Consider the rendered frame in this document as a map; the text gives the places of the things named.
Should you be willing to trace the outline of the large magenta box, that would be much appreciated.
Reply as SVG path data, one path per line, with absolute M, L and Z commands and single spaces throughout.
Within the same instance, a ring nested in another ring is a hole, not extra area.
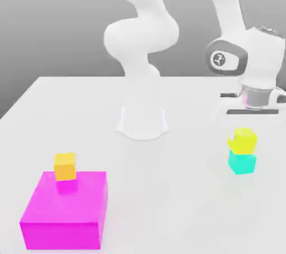
M 108 202 L 107 173 L 78 171 L 56 181 L 45 171 L 20 220 L 28 250 L 98 250 Z

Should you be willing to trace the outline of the small orange cube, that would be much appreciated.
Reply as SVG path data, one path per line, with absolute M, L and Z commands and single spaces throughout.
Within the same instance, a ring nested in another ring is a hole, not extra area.
M 56 181 L 75 180 L 75 153 L 56 154 L 54 158 Z

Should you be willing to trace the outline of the small cyan cube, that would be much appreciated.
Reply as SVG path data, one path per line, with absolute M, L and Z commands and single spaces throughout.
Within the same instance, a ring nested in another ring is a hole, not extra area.
M 256 156 L 254 154 L 235 154 L 230 150 L 228 165 L 236 175 L 251 174 L 255 170 Z

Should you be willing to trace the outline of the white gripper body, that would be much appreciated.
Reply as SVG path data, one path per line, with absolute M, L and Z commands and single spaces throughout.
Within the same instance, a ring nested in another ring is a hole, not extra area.
M 283 111 L 277 108 L 247 109 L 239 106 L 220 108 L 220 125 L 229 129 L 279 127 Z

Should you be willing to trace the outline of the small yellow cube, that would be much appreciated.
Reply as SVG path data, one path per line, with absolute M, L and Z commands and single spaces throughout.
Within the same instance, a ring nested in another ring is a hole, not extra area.
M 230 150 L 235 154 L 253 154 L 258 137 L 250 128 L 237 128 L 233 142 L 228 142 Z

